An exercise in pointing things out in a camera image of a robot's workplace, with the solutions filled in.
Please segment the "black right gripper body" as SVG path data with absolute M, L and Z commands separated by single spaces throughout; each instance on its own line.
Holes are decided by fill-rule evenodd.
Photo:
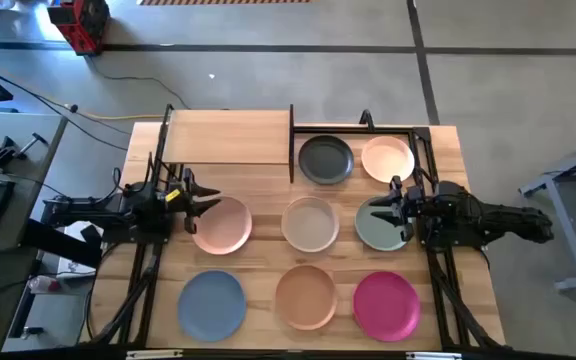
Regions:
M 398 175 L 392 177 L 389 188 L 395 222 L 398 227 L 402 227 L 401 239 L 403 242 L 409 242 L 414 235 L 412 219 L 417 218 L 420 214 L 425 190 L 422 185 L 413 185 L 403 192 L 403 183 Z

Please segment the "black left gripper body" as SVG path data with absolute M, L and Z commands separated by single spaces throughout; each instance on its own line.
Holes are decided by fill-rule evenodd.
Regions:
M 197 232 L 197 226 L 194 222 L 194 218 L 197 217 L 194 187 L 194 173 L 190 168 L 183 168 L 181 179 L 170 181 L 166 193 L 167 212 L 183 214 L 185 216 L 184 229 L 190 234 Z

